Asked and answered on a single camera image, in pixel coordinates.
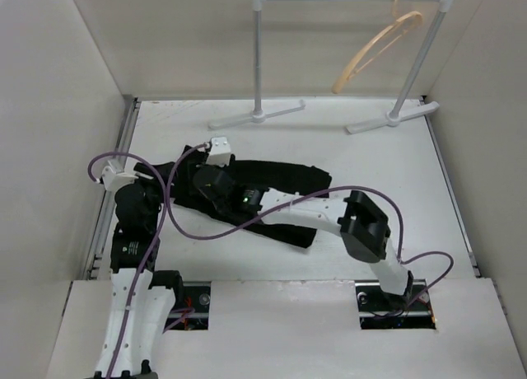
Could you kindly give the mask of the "black trousers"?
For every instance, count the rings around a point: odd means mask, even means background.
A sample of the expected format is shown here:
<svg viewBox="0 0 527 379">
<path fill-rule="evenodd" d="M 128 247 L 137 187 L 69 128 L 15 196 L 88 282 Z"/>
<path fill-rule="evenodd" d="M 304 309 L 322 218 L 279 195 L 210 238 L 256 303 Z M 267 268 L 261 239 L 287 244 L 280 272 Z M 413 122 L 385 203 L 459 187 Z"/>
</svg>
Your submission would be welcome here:
<svg viewBox="0 0 527 379">
<path fill-rule="evenodd" d="M 239 221 L 217 213 L 213 204 L 192 185 L 197 166 L 203 164 L 205 158 L 205 152 L 196 151 L 182 161 L 172 181 L 170 197 L 177 206 L 190 208 L 211 219 L 237 226 L 240 224 Z M 238 160 L 235 155 L 231 155 L 226 173 L 233 181 L 242 185 L 261 185 L 300 195 L 326 190 L 332 180 L 332 176 L 327 171 L 315 166 L 277 161 Z M 249 225 L 246 230 L 304 249 L 312 245 L 316 235 L 316 230 L 312 228 L 279 224 L 255 223 Z"/>
</svg>

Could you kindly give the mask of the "beige plastic hanger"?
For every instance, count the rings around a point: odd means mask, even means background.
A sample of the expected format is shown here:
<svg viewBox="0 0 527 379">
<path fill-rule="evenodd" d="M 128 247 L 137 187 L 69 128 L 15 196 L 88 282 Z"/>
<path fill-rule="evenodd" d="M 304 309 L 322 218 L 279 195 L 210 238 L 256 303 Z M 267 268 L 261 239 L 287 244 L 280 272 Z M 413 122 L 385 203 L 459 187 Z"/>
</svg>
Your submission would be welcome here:
<svg viewBox="0 0 527 379">
<path fill-rule="evenodd" d="M 390 47 L 423 23 L 423 16 L 418 11 L 402 14 L 399 11 L 399 0 L 393 1 L 391 15 L 392 22 L 368 41 L 343 68 L 331 87 L 333 94 L 340 94 L 345 85 L 361 73 L 363 69 L 367 68 Z"/>
</svg>

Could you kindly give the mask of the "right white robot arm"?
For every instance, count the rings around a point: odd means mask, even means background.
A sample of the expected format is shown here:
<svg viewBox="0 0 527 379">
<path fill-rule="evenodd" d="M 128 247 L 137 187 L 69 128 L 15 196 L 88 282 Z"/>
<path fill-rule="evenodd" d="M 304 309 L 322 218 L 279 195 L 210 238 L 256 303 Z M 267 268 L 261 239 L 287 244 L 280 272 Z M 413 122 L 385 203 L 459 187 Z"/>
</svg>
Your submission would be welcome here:
<svg viewBox="0 0 527 379">
<path fill-rule="evenodd" d="M 356 189 L 346 198 L 305 197 L 270 187 L 242 185 L 217 166 L 204 166 L 194 188 L 222 216 L 236 222 L 308 227 L 339 236 L 347 253 L 370 265 L 384 304 L 404 309 L 412 299 L 413 275 L 392 246 L 387 215 Z"/>
</svg>

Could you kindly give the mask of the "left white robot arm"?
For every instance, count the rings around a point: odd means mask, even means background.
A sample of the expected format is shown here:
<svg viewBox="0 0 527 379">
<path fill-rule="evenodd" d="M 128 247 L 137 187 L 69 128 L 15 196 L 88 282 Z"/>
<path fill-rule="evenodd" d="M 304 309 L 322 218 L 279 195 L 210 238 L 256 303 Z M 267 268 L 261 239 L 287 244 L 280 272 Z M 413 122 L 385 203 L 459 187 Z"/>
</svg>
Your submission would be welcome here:
<svg viewBox="0 0 527 379">
<path fill-rule="evenodd" d="M 114 195 L 118 219 L 112 236 L 112 296 L 105 340 L 94 378 L 156 378 L 153 354 L 169 314 L 184 305 L 177 270 L 156 270 L 162 197 L 135 181 Z"/>
</svg>

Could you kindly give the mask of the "aluminium side rail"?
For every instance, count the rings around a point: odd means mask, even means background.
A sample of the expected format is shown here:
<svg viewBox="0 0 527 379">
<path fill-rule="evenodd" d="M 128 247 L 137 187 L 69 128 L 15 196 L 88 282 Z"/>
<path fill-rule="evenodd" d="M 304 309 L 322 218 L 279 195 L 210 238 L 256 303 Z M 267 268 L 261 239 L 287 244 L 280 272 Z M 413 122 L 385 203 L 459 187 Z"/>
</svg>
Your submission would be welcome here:
<svg viewBox="0 0 527 379">
<path fill-rule="evenodd" d="M 116 152 L 120 153 L 129 150 L 138 119 L 138 108 L 140 107 L 138 98 L 130 95 L 124 96 L 124 104 L 124 116 L 114 148 Z M 97 177 L 97 184 L 103 186 L 105 192 L 98 212 L 95 230 L 88 245 L 83 279 L 98 279 L 107 237 L 110 234 L 114 212 L 114 193 L 118 188 L 132 182 L 132 176 L 124 174 L 126 160 L 126 157 L 108 157 L 102 162 L 103 167 L 101 174 Z"/>
</svg>

